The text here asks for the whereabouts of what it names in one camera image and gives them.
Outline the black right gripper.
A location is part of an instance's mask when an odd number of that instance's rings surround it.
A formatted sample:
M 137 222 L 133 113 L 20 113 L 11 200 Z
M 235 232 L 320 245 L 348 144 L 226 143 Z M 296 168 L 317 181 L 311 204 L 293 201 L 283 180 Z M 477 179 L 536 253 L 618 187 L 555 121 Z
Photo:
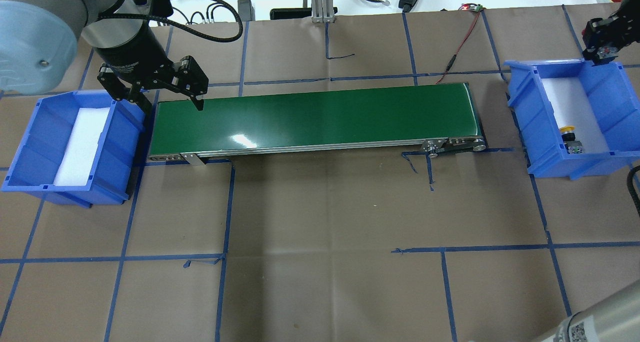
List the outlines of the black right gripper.
M 595 66 L 599 58 L 597 50 L 602 46 L 615 46 L 618 53 L 624 47 L 639 40 L 640 0 L 620 0 L 621 4 L 609 17 L 590 19 L 583 30 L 582 56 Z

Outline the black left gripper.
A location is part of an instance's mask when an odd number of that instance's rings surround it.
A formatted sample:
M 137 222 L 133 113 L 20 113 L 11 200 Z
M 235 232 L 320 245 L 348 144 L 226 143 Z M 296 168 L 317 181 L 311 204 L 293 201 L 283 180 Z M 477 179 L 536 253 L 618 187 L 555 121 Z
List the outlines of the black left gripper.
M 144 91 L 166 89 L 187 96 L 198 111 L 204 109 L 208 76 L 190 55 L 170 60 L 151 30 L 140 30 L 121 46 L 96 52 L 103 59 L 97 80 L 114 100 L 125 99 L 150 114 L 153 104 Z

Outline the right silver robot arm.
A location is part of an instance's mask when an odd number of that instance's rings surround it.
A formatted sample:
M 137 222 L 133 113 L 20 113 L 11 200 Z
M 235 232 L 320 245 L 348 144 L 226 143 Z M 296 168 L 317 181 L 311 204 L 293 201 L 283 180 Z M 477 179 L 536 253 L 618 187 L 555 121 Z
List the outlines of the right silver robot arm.
M 639 0 L 621 0 L 606 19 L 585 26 L 582 53 L 594 66 L 611 64 L 620 50 L 639 40 Z M 637 342 L 639 340 L 639 282 L 567 317 L 535 342 Z

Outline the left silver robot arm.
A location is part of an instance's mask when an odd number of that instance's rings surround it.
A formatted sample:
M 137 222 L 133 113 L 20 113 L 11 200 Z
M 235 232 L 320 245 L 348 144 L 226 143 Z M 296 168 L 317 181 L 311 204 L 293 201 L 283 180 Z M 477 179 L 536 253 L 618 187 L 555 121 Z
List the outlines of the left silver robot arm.
M 97 80 L 116 101 L 149 112 L 145 92 L 187 96 L 199 111 L 209 80 L 193 57 L 169 59 L 149 26 L 170 0 L 1 0 L 1 89 L 36 95 L 64 78 L 83 38 L 102 58 Z

